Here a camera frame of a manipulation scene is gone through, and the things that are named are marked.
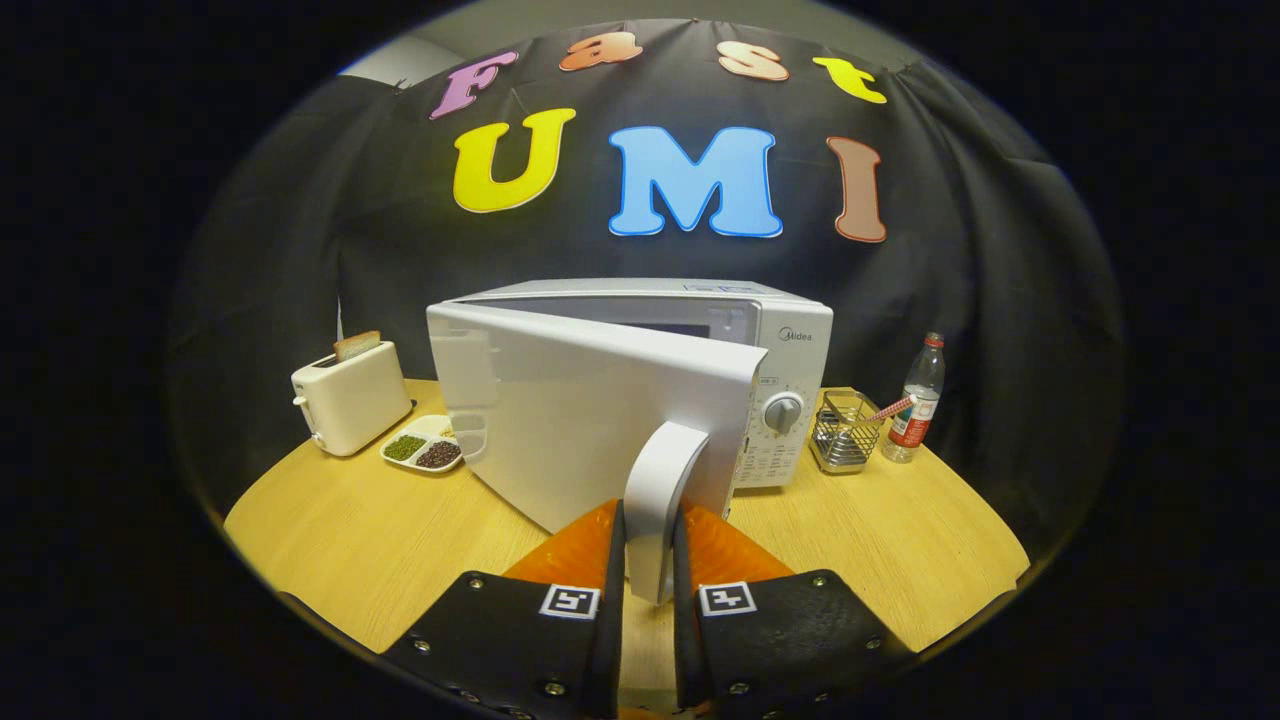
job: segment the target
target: microwave control knob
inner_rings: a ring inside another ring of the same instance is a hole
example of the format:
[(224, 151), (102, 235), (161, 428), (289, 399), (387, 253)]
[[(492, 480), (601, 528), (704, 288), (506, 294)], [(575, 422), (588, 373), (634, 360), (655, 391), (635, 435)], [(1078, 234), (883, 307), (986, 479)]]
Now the microwave control knob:
[(786, 434), (800, 419), (804, 398), (794, 392), (780, 392), (764, 404), (764, 425), (778, 434)]

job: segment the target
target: metal utensil holder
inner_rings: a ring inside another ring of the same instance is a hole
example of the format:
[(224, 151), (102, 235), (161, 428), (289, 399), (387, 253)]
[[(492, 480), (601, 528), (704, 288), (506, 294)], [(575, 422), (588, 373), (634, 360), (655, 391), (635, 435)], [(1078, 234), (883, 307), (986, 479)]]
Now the metal utensil holder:
[(879, 442), (884, 420), (867, 420), (879, 407), (865, 395), (850, 389), (823, 393), (809, 436), (809, 448), (824, 473), (847, 475), (867, 468)]

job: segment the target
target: toaster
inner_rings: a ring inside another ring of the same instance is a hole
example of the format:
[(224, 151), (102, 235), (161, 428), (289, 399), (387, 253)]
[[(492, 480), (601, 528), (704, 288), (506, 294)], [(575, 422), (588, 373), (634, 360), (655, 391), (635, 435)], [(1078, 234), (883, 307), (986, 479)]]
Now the toaster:
[(342, 363), (329, 355), (291, 379), (311, 439), (330, 455), (355, 454), (413, 409), (396, 343), (388, 341)]

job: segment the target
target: water bottle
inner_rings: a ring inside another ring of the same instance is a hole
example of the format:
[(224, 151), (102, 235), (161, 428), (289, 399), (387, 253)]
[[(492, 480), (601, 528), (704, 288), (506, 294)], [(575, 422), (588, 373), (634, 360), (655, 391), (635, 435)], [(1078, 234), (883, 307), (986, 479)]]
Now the water bottle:
[(915, 396), (915, 404), (893, 416), (893, 424), (888, 429), (888, 436), (881, 443), (881, 454), (893, 462), (910, 462), (915, 450), (920, 447), (933, 413), (938, 409), (938, 398), (942, 397), (942, 377), (946, 374), (946, 364), (942, 361), (942, 336), (929, 333), (924, 336), (924, 347), (911, 363), (910, 372), (906, 373), (906, 382), (902, 383), (902, 397)]

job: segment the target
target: blue letter m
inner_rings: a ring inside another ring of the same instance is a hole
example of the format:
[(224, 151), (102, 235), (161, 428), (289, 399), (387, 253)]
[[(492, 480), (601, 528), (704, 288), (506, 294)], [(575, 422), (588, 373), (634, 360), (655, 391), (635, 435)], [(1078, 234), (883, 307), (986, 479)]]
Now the blue letter m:
[(653, 210), (653, 191), (662, 195), (680, 229), (694, 229), (716, 188), (721, 208), (710, 218), (721, 234), (774, 237), (782, 220), (769, 204), (765, 155), (773, 136), (754, 128), (716, 133), (696, 164), (663, 128), (623, 128), (609, 136), (622, 150), (622, 210), (609, 219), (614, 234), (654, 234), (666, 224)]

